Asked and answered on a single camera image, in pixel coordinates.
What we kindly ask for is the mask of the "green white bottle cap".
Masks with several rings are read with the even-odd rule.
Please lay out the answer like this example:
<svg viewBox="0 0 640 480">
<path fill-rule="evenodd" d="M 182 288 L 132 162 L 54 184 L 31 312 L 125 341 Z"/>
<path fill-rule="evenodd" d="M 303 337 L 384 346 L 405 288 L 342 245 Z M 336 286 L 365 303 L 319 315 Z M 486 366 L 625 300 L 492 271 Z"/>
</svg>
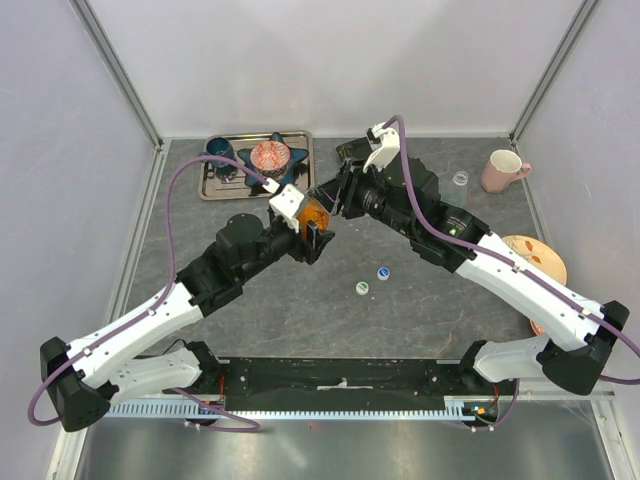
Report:
<svg viewBox="0 0 640 480">
<path fill-rule="evenodd" d="M 358 295 L 367 295 L 369 292 L 369 284 L 364 281 L 360 281 L 355 286 L 355 291 Z"/>
</svg>

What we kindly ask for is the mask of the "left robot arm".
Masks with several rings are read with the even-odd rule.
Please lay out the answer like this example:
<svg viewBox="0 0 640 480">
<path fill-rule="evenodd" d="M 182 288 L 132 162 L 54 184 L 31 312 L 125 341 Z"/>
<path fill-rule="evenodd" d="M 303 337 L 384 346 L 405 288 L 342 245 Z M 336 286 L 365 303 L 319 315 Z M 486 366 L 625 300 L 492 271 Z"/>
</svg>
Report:
<svg viewBox="0 0 640 480">
<path fill-rule="evenodd" d="M 225 368 L 203 341 L 161 356 L 143 357 L 148 347 L 237 299 L 257 274 L 289 255 L 313 264 L 334 234 L 329 215 L 308 206 L 292 229 L 275 213 L 264 225 L 253 214 L 237 214 L 217 232 L 204 253 L 168 284 L 108 327 L 66 343 L 53 337 L 40 347 L 41 375 L 65 431 L 82 430 L 111 407 L 163 390 L 215 389 Z"/>
</svg>

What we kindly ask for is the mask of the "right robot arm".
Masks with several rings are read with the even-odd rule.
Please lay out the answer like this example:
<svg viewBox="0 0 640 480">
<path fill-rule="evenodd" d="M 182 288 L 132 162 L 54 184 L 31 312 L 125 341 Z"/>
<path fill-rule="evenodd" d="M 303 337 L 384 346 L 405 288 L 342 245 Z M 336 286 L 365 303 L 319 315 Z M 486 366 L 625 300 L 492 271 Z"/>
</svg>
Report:
<svg viewBox="0 0 640 480">
<path fill-rule="evenodd" d="M 457 371 L 465 391 L 545 378 L 586 396 L 602 380 L 628 309 L 579 296 L 515 253 L 484 222 L 443 202 L 438 177 L 420 160 L 395 157 L 383 169 L 346 161 L 311 195 L 333 215 L 367 215 L 390 227 L 421 259 L 484 287 L 542 327 L 541 335 L 524 340 L 474 342 Z"/>
</svg>

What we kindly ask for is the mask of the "blue white bottle cap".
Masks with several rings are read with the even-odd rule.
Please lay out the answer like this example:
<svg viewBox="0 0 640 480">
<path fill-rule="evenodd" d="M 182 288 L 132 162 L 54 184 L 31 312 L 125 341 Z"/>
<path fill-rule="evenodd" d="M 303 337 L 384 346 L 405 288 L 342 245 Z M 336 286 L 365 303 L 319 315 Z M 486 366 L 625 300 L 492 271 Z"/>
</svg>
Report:
<svg viewBox="0 0 640 480">
<path fill-rule="evenodd" d="M 389 268 L 387 268 L 387 267 L 380 267 L 380 268 L 377 270 L 376 275 L 377 275 L 377 278 L 378 278 L 380 281 L 386 281 L 386 280 L 388 280 L 388 279 L 390 278 L 390 276 L 391 276 L 391 271 L 390 271 L 390 269 L 389 269 Z"/>
</svg>

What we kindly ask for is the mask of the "clear Pocari Sweat bottle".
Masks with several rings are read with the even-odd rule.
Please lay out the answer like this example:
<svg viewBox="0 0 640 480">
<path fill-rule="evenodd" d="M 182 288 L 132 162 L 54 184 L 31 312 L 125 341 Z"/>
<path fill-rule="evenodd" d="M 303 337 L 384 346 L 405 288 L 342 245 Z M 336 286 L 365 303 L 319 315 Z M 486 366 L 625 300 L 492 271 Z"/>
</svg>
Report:
<svg viewBox="0 0 640 480">
<path fill-rule="evenodd" d="M 469 176 L 466 171 L 457 171 L 441 182 L 441 201 L 449 207 L 464 208 L 468 197 Z"/>
</svg>

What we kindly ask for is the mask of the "orange juice bottle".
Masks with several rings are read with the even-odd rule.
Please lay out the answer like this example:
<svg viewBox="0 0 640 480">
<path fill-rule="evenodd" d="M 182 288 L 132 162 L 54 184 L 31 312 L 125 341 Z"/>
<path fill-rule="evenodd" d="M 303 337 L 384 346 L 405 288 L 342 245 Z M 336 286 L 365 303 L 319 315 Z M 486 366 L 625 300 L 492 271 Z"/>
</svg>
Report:
<svg viewBox="0 0 640 480">
<path fill-rule="evenodd" d="M 305 195 L 305 201 L 297 215 L 300 227 L 300 235 L 307 239 L 307 227 L 313 223 L 320 232 L 326 232 L 329 229 L 330 214 L 311 194 Z"/>
</svg>

